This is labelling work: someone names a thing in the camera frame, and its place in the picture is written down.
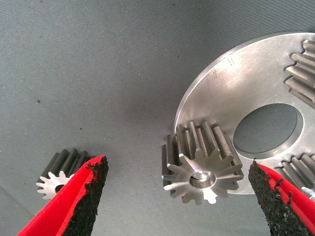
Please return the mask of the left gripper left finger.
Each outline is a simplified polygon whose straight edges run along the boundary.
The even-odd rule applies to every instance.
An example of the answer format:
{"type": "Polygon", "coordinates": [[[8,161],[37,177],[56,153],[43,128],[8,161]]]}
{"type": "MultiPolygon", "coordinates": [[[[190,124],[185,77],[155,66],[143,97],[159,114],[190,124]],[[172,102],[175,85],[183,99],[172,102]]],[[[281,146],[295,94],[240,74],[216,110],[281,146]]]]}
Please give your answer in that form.
{"type": "Polygon", "coordinates": [[[17,235],[90,236],[107,173],[105,155],[87,161],[17,235]]]}

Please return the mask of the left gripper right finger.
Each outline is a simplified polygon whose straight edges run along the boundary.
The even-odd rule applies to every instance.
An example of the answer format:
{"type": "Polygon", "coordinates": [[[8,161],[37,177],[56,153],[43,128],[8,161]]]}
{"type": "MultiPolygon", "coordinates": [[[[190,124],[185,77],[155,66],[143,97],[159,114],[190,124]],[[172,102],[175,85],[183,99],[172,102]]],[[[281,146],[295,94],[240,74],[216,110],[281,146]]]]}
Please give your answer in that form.
{"type": "Polygon", "coordinates": [[[276,171],[253,161],[248,179],[272,236],[313,236],[315,203],[276,171]]]}

